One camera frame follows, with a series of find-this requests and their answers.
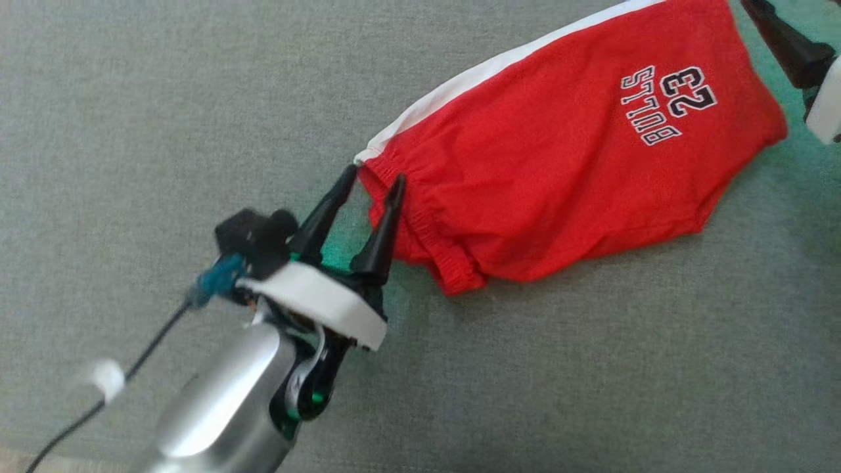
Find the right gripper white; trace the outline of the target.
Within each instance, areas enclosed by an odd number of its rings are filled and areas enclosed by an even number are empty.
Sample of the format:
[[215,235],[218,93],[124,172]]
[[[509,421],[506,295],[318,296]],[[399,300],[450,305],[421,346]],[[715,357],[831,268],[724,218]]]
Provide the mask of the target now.
[[805,117],[808,131],[825,146],[839,144],[840,57],[784,21],[769,1],[742,1],[757,30],[793,87],[818,87]]

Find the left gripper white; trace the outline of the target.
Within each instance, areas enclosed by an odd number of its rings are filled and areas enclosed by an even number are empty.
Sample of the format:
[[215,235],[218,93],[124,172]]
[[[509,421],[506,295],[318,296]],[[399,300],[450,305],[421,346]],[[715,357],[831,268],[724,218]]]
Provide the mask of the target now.
[[[354,164],[342,171],[289,240],[289,249],[298,261],[322,262],[322,248],[340,208],[348,201],[357,171]],[[384,200],[384,213],[378,225],[350,263],[354,275],[373,284],[387,284],[390,278],[406,186],[406,176],[399,174]],[[356,341],[361,347],[378,351],[387,333],[387,322],[360,294],[315,267],[298,261],[286,263],[264,281],[240,279],[237,288],[246,288]]]

